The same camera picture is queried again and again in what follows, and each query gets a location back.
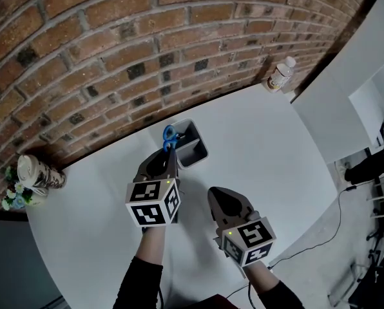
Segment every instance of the plastic bottle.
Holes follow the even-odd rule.
[[[264,87],[268,89],[271,93],[274,93],[275,91],[278,91],[279,89],[284,87],[288,80],[294,74],[293,68],[295,64],[296,61],[294,58],[290,56],[285,58],[285,62],[279,63],[275,67],[275,70],[273,71],[272,75],[269,76],[268,80],[262,83]]]

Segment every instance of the blue scissors handle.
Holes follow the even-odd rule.
[[[172,125],[167,125],[163,132],[164,151],[167,152],[169,147],[175,148],[177,140],[177,132]]]

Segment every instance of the desk organizer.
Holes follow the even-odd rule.
[[[172,124],[178,134],[184,136],[175,147],[180,168],[187,169],[209,156],[205,143],[198,128],[191,119],[181,120]]]

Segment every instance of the black sleeve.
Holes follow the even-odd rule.
[[[120,286],[113,309],[156,308],[163,266],[134,257]]]
[[[258,296],[266,309],[303,309],[298,297],[281,281],[272,290],[259,294]]]

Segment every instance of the white cube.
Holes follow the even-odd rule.
[[[224,230],[222,250],[244,267],[266,257],[276,240],[267,218]]]
[[[176,179],[129,183],[125,204],[138,227],[169,225],[180,206]]]

